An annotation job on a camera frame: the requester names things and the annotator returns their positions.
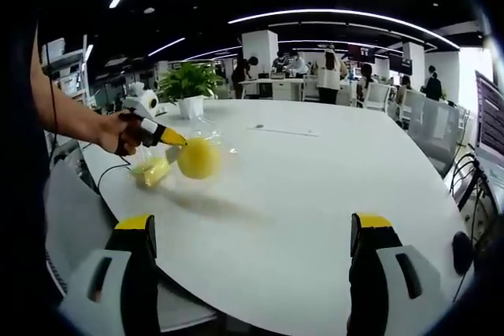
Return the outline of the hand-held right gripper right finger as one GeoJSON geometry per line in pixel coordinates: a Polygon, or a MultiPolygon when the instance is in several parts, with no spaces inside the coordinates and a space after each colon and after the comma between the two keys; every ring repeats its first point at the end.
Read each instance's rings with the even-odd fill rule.
{"type": "Polygon", "coordinates": [[[351,215],[350,258],[349,335],[423,335],[451,307],[436,267],[382,216],[351,215]]]}

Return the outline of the person's left hand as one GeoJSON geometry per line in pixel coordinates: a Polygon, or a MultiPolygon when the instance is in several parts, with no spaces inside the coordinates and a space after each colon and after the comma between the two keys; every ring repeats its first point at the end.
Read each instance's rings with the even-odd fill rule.
{"type": "Polygon", "coordinates": [[[134,155],[141,144],[140,119],[129,111],[100,116],[97,144],[120,157],[134,155]]]}

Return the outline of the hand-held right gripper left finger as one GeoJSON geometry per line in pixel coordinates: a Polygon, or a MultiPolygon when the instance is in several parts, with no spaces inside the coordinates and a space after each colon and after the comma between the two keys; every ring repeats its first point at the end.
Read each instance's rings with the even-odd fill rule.
{"type": "Polygon", "coordinates": [[[159,335],[154,216],[120,221],[72,274],[58,307],[78,335],[159,335]]]}

